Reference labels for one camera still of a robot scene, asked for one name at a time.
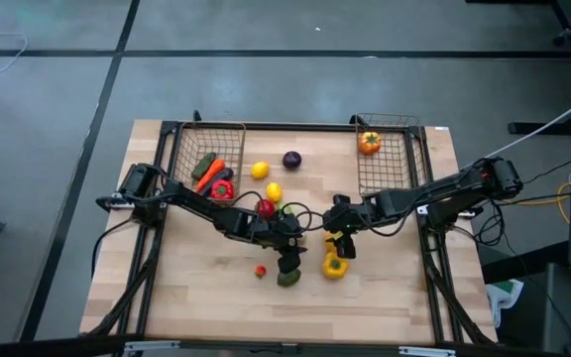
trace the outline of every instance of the orange carrot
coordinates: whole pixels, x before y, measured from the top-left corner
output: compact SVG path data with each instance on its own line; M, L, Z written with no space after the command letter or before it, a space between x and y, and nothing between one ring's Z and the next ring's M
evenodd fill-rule
M224 165L223 160L215 159L213 164L210 165L210 168L208 168L208 171L206 172L206 174L204 174L204 176L197 183L197 188L195 191L200 192L206 186L206 184L211 179L213 179L213 177L215 175L217 175L217 173L224 170L225 168L226 168L226 165Z

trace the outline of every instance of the white cable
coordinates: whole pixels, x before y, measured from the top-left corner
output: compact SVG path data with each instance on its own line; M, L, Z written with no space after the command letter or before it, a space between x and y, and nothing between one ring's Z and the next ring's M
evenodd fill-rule
M546 129L547 127L549 127L550 125L552 125L552 124L554 124L554 123L556 123L556 122L558 122L558 121L561 121L561 120L563 120L563 119L565 119L565 118L568 118L568 117L571 117L571 108L568 109L565 113L563 113L563 114L559 115L558 117L556 117L556 119L550 121L549 123L543 125L542 127L538 128L538 129L536 129L535 131L531 132L530 134L528 134L528 135L526 135L526 136L524 136L524 137L522 137L522 138L519 138L519 139L517 139L517 140L511 142L510 144L508 144L508 145L502 147L502 148L499 149L499 150L493 151L492 153L490 153L489 155L485 156L484 158L493 157L493 156L495 156L496 154L498 154L498 153L500 153L500 152L502 152L502 151L504 151L504 150L506 150L506 149L509 149L509 148L515 146L516 144L522 142L523 140L525 140L525 139L527 139L527 138L530 138L530 137L532 137L532 136L534 136L534 135L536 135L536 134L542 132L543 130L545 130L545 129ZM470 167L471 165L473 165L473 163L471 163L471 164L465 166L465 167L462 168L462 169L466 169L466 168Z
M17 54L10 60L10 63L0 68L0 73L8 68L17 60L17 58L28 48L28 37L22 33L0 33L0 36L21 36L24 39L24 46L17 52Z

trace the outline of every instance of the concrete floor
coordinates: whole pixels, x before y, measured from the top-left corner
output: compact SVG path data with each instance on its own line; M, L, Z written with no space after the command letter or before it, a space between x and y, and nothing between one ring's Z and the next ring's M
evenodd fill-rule
M129 3L0 0L0 32L24 32L31 49L113 50ZM152 0L140 4L127 49L557 51L558 31L547 6ZM0 40L0 49L18 45ZM15 338L109 62L21 58L0 74L0 218L8 222L0 233L0 342ZM93 200L115 187L134 119L184 119L194 109L205 120L323 123L359 111L408 113L450 127L465 165L515 139L506 123L546 122L570 107L571 59L123 59L38 338L78 331L93 242L107 217ZM505 156L530 178L570 158L571 138L536 137ZM568 172L521 196L553 193ZM508 207L505 215L520 253L567 235L555 206Z

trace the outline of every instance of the wooden tabletop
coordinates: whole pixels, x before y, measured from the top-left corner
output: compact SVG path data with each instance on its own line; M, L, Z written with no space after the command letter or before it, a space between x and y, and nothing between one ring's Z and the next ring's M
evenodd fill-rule
M118 183L131 164L153 161L161 123L135 121ZM428 127L426 136L434 178L457 173L448 129ZM332 195L338 192L359 202L355 143L353 133L249 130L241 191L255 189L265 194L266 185L275 181L284 189L285 202L304 202L319 212L332 205ZM283 154L290 150L303 157L295 173L281 164ZM271 165L264 180L250 178L250 166L257 161ZM238 205L250 208L255 201L248 196ZM112 211L108 227L129 214L128 210ZM471 229L467 221L460 220L458 225ZM128 224L104 239L81 331L96 326L123 293L137 232L135 224ZM322 231L307 233L301 279L293 287L282 288L276 284L277 252L225 239L209 222L170 207L147 336L356 344L434 341L414 216L394 237L371 232L355 235L358 258L350 261L347 276L339 281L321 275L322 237ZM496 340L475 243L449 232L446 245L457 298L482 331ZM254 275L258 264L268 268L263 279ZM444 335L452 340L446 304L441 296L439 301ZM138 306L140 294L132 308L129 331L135 330Z

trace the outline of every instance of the wire basket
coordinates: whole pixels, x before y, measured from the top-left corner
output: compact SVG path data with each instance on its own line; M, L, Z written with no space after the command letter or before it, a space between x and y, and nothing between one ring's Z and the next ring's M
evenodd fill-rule
M233 198L235 198L240 188L246 126L242 123L221 124L226 129L207 128L200 126L199 122L182 124L173 179L196 190L197 181L191 177L191 172L206 154L215 153L217 159L223 160L226 168L233 171L231 183L234 187ZM229 199L217 199L217 202L227 201Z
M358 187L360 194L367 194L386 188L411 188L411 177L408 166L408 153L403 132L392 128L419 127L419 119L410 115L360 113L355 116L356 150L358 151ZM369 131L378 132L381 137L381 148L374 155L363 155L358 150L361 135ZM426 182L424 175L423 153L420 147L421 138L414 138L414 161L418 171L418 181Z

